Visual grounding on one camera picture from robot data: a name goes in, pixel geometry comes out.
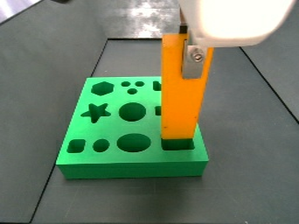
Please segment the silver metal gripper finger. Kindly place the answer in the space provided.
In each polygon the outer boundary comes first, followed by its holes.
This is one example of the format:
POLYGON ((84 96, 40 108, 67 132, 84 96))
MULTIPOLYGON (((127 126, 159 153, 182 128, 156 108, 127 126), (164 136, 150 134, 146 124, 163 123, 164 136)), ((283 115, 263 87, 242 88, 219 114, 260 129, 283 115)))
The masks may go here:
POLYGON ((187 80, 202 77, 203 62, 206 60, 206 49, 199 45, 191 45, 184 40, 182 55, 182 77, 187 80))

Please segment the dark metal gripper finger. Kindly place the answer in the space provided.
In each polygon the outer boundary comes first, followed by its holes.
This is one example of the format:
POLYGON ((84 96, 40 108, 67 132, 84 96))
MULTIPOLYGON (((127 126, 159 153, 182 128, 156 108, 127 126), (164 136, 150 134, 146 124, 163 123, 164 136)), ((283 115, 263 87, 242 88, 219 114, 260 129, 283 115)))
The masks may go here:
POLYGON ((184 15, 183 15, 183 10, 180 8, 180 27, 179 27, 179 33, 180 34, 186 34, 187 32, 188 32, 188 25, 187 25, 186 18, 184 18, 184 15))

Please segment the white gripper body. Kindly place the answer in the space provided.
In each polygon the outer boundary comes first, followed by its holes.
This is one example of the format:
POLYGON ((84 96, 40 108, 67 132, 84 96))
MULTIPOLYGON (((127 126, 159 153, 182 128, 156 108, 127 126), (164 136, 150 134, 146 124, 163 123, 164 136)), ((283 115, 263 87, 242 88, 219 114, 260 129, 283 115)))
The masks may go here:
POLYGON ((296 0, 179 0, 199 46, 252 46, 276 31, 296 0))

